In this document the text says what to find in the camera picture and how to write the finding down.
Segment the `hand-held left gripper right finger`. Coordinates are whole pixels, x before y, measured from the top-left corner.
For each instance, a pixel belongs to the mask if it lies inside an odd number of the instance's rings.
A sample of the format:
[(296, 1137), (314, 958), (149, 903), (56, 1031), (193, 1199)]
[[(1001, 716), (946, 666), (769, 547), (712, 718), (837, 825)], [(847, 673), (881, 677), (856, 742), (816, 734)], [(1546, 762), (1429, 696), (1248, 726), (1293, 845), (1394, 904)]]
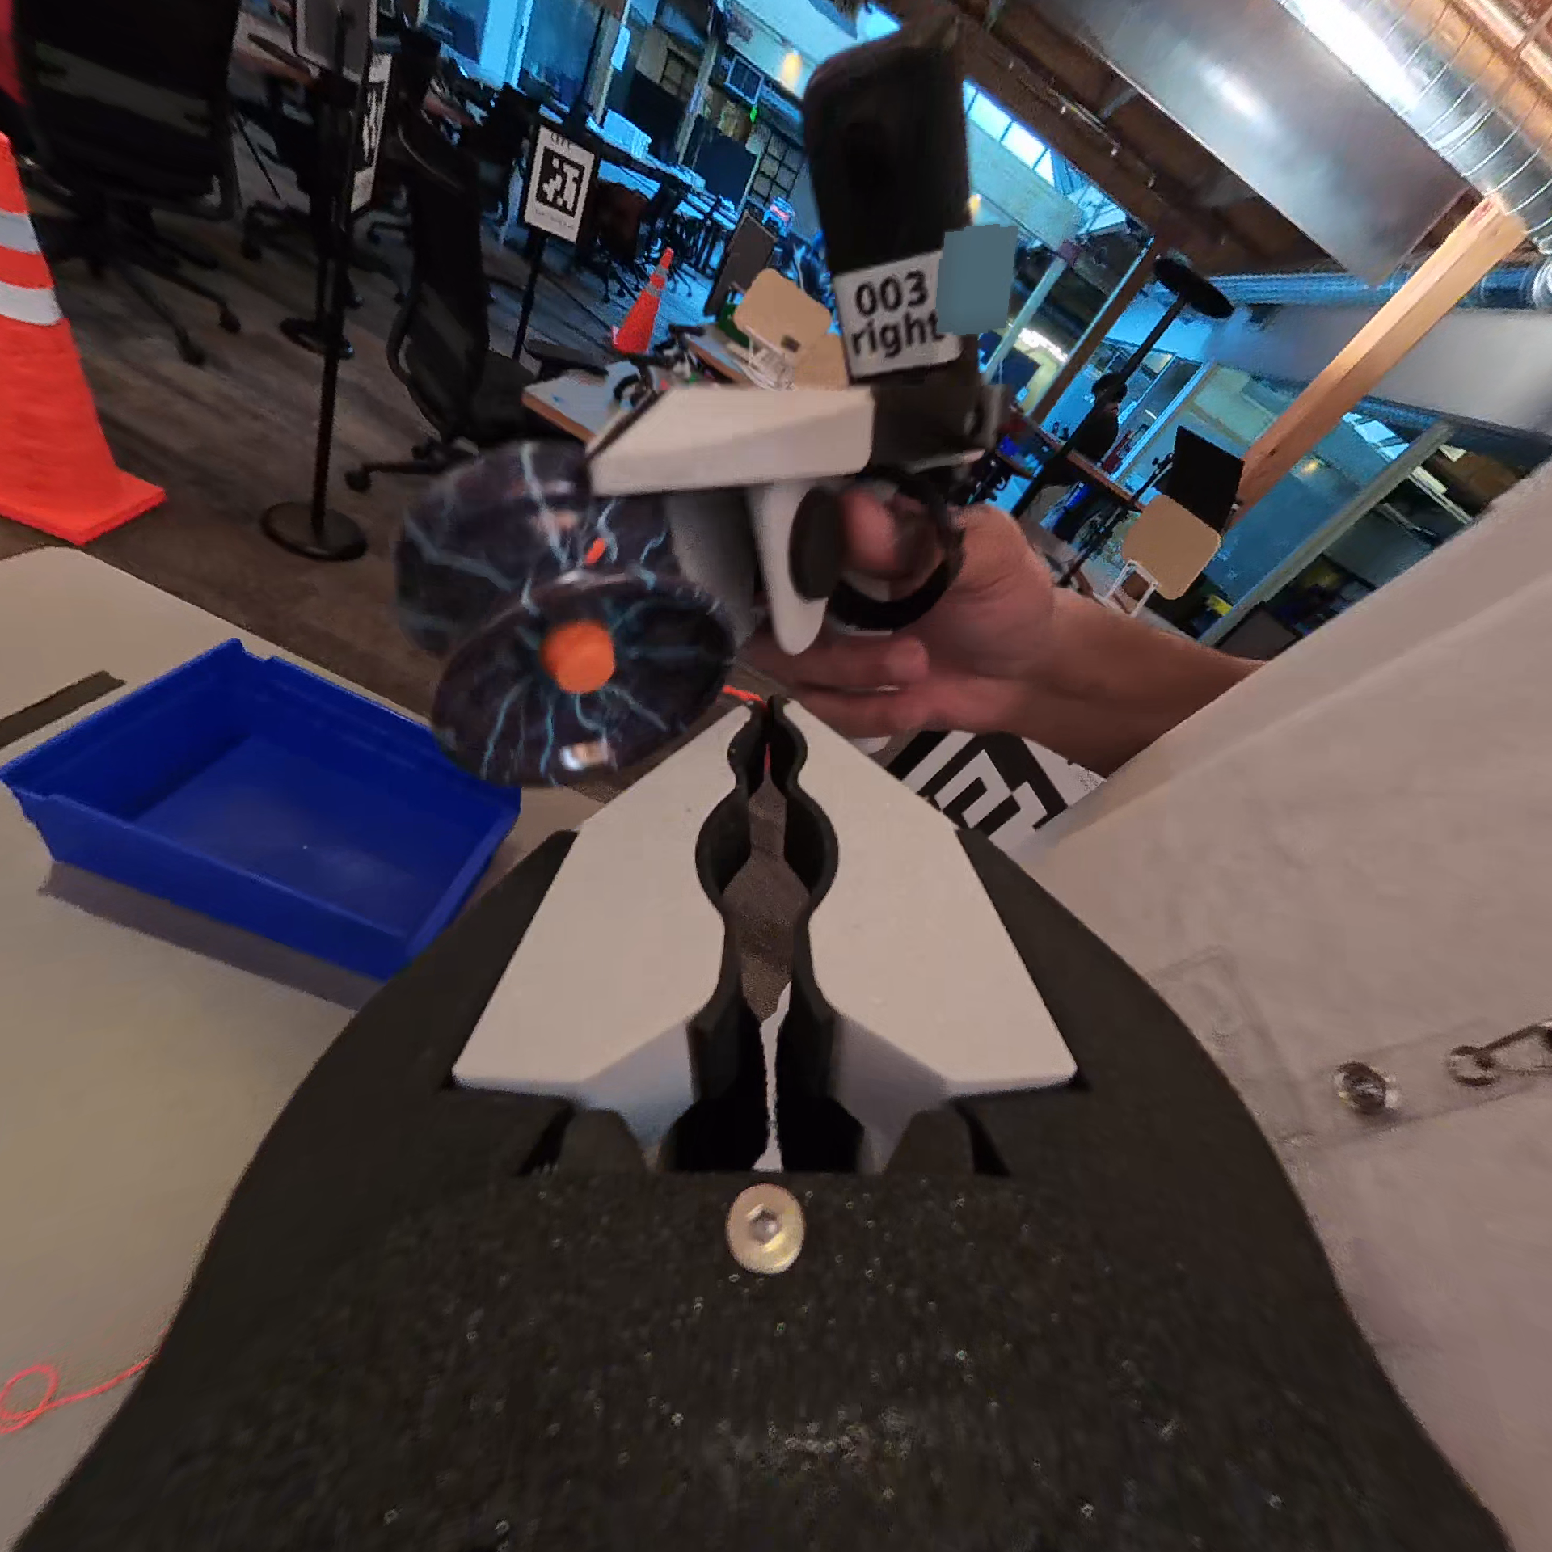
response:
[(972, 841), (807, 710), (766, 710), (806, 886), (770, 1038), (778, 1154), (894, 1154), (909, 1125), (984, 1096), (1074, 1084), (1080, 1067)]

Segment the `white desk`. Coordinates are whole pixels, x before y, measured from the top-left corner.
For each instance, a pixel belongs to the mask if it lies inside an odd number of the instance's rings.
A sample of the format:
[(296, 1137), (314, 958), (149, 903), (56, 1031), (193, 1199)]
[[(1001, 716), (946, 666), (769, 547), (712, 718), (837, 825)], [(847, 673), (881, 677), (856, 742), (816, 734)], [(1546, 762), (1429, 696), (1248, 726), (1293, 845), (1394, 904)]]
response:
[(374, 990), (56, 863), (2, 788), (2, 1548), (125, 1406), (270, 1125)]

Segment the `large orange traffic cone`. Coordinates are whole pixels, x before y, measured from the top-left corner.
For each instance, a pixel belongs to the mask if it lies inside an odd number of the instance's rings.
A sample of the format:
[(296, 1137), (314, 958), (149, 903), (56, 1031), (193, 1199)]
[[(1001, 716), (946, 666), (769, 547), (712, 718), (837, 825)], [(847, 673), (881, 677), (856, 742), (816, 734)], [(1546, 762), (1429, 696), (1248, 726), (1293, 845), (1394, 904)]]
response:
[(75, 547), (163, 504), (109, 448), (84, 366), (52, 287), (2, 139), (2, 516)]

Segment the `beige back chair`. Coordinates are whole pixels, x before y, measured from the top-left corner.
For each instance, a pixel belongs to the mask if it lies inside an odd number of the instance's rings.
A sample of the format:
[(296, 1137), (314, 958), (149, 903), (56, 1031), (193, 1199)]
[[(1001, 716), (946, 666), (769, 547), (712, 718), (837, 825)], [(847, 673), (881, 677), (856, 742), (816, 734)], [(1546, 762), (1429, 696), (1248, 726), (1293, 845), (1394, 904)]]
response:
[(1183, 502), (1155, 494), (1124, 531), (1119, 557), (1150, 577), (1150, 590), (1167, 601), (1185, 597), (1223, 547), (1223, 534)]
[(749, 379), (778, 388), (795, 383), (800, 359), (832, 336), (835, 320), (800, 283), (766, 266), (732, 308), (732, 328), (745, 338)]

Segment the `black office chair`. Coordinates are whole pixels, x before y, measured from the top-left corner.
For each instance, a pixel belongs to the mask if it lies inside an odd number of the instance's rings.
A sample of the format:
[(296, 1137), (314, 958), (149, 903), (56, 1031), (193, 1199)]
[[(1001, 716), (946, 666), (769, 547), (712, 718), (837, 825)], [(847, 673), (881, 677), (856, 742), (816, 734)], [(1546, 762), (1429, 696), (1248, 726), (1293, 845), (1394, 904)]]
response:
[(118, 278), (204, 366), (204, 345), (149, 284), (160, 278), (232, 307), (185, 271), (189, 250), (156, 226), (159, 213), (230, 222), (240, 189), (228, 70), (240, 2), (14, 2), (30, 164), (57, 213), (43, 215), (51, 264), (81, 260)]
[(493, 350), (475, 194), (422, 167), (403, 173), (403, 192), (412, 278), (386, 354), (430, 439), (402, 462), (345, 470), (357, 494), (374, 474), (438, 474), (480, 450), (544, 436), (544, 419), (526, 404), (534, 376)]

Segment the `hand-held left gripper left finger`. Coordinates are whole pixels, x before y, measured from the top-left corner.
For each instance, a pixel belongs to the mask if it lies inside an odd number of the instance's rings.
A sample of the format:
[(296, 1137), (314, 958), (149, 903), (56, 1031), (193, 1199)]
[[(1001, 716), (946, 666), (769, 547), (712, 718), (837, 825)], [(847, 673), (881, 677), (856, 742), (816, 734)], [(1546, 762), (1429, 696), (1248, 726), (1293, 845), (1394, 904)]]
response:
[(617, 1113), (643, 1151), (762, 1151), (766, 1050), (727, 890), (766, 712), (733, 706), (573, 832), (455, 1060), (463, 1090)]

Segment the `metal badge clip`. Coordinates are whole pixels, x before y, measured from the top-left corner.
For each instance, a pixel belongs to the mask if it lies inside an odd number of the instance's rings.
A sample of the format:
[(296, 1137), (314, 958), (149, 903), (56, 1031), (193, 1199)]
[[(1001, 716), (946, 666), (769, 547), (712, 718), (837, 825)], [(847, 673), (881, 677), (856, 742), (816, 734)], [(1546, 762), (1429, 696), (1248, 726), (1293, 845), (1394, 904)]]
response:
[(1455, 1044), (1447, 1052), (1447, 1073), (1455, 1084), (1470, 1090), (1550, 1077), (1550, 1018), (1492, 1039)]

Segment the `black round-base pole stand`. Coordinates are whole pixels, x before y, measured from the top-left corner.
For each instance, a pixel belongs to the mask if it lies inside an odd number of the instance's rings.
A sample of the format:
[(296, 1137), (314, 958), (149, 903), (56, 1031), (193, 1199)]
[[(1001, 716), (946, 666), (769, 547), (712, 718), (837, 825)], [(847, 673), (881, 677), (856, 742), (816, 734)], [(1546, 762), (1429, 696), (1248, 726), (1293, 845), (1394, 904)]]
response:
[(378, 184), (382, 114), (390, 56), (378, 40), (378, 2), (296, 2), (292, 40), (314, 60), (323, 24), (333, 24), (333, 51), (320, 58), (320, 210), (314, 226), (317, 299), (310, 320), (287, 320), (284, 336), (302, 338), (323, 362), (320, 417), (306, 498), (277, 502), (262, 512), (262, 534), (275, 547), (314, 561), (354, 561), (366, 555), (362, 524), (329, 507), (333, 444), (339, 421), (341, 366), (345, 357), (343, 317), (350, 295), (354, 226)]

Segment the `wood-edged background table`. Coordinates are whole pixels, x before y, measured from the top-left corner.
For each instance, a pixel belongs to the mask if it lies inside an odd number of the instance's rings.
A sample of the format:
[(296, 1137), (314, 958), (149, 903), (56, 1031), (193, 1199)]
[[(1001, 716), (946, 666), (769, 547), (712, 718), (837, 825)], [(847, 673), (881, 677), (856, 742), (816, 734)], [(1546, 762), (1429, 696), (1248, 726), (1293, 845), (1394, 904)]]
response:
[(752, 386), (752, 379), (737, 363), (703, 357), (642, 357), (613, 362), (603, 375), (573, 366), (556, 376), (527, 383), (521, 398), (523, 409), (548, 431), (591, 444), (613, 421), (630, 417), (678, 386)]

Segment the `person's right forearm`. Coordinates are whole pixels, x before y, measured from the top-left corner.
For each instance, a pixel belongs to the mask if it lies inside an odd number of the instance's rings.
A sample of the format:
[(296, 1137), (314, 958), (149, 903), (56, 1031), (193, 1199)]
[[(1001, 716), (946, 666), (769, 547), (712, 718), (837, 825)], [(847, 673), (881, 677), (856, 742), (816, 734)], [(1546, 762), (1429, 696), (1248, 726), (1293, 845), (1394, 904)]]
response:
[(1128, 764), (1260, 669), (1074, 590), (1055, 597), (1047, 647), (1034, 738), (1095, 772)]

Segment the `marker sign on stand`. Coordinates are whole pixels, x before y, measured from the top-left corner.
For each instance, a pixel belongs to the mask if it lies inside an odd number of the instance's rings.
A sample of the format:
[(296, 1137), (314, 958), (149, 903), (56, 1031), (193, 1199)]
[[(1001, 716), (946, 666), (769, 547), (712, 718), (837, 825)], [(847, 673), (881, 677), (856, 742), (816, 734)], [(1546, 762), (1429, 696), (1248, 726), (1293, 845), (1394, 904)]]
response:
[(537, 127), (521, 219), (527, 230), (527, 274), (521, 293), (514, 359), (523, 357), (546, 246), (575, 242), (583, 230), (597, 156), (548, 124)]

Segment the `dark lightning-print yo-yo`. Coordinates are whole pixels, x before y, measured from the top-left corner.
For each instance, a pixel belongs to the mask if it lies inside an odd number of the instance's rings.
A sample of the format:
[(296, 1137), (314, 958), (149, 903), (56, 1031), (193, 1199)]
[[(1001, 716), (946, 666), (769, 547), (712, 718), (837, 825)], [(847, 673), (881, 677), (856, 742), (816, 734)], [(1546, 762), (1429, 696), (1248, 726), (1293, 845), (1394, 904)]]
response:
[(406, 508), (402, 630), (440, 663), (434, 734), (493, 787), (573, 787), (680, 738), (737, 655), (665, 494), (595, 494), (579, 444), (527, 440)]

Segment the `black tape strip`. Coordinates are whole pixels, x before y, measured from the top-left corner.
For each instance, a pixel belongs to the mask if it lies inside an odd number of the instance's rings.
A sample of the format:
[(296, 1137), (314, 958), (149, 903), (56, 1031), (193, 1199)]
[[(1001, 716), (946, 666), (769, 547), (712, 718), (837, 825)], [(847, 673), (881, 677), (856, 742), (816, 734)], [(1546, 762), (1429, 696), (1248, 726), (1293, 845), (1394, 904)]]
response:
[(14, 743), (22, 743), (44, 728), (68, 721), (72, 716), (81, 712), (84, 706), (105, 698), (118, 688), (125, 688), (125, 680), (109, 669), (94, 669), (77, 677), (75, 683), (52, 688), (43, 698), (2, 716), (0, 747), (7, 749)]

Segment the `silver ventilation duct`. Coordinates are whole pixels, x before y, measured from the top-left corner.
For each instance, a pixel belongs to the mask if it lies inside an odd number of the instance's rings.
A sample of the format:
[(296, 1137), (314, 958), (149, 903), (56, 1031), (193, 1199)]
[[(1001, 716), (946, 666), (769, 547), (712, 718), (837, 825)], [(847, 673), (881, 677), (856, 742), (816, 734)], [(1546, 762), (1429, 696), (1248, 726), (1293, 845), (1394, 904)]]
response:
[(1507, 2), (1037, 2), (1342, 268), (1384, 283), (1460, 194), (1550, 252), (1550, 45)]

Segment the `person's right hand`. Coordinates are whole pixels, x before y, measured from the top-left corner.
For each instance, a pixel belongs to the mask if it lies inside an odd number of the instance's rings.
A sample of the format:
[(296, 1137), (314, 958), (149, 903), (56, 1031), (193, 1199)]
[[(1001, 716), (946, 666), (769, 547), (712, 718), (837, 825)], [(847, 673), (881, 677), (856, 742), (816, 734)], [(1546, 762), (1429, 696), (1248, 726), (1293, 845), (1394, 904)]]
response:
[(915, 731), (1006, 731), (1078, 761), (1083, 728), (1053, 668), (1051, 569), (993, 507), (956, 514), (961, 569), (910, 629), (826, 622), (806, 652), (758, 630), (741, 663), (852, 742)]

